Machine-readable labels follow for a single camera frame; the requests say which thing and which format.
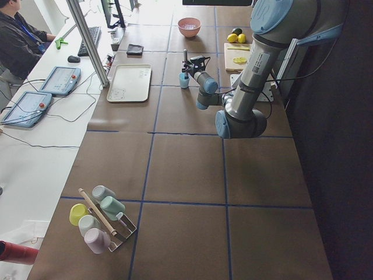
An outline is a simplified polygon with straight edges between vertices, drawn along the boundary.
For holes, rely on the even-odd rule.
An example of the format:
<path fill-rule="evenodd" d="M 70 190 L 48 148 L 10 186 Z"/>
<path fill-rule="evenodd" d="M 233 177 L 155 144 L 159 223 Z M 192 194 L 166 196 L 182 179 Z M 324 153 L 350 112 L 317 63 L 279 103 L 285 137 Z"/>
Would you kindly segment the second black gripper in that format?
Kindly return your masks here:
<path fill-rule="evenodd" d="M 182 72 L 187 72 L 190 77 L 194 77 L 197 72 L 203 72 L 204 66 L 202 64 L 187 64 L 186 67 L 182 68 Z"/>

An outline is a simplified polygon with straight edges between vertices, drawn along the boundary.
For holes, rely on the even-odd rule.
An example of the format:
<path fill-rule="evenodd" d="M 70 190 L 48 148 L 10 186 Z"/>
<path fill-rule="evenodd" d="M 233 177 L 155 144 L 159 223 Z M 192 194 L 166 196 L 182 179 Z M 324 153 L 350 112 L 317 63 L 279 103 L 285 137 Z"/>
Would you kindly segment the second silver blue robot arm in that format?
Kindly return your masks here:
<path fill-rule="evenodd" d="M 347 1 L 257 1 L 250 22 L 251 55 L 232 94 L 216 92 L 216 81 L 205 71 L 206 57 L 184 58 L 182 73 L 200 86 L 196 106 L 201 110 L 224 107 L 215 117 L 221 138 L 254 138 L 265 131 L 266 117 L 254 105 L 280 52 L 293 39 L 312 46 L 338 38 L 347 6 Z"/>

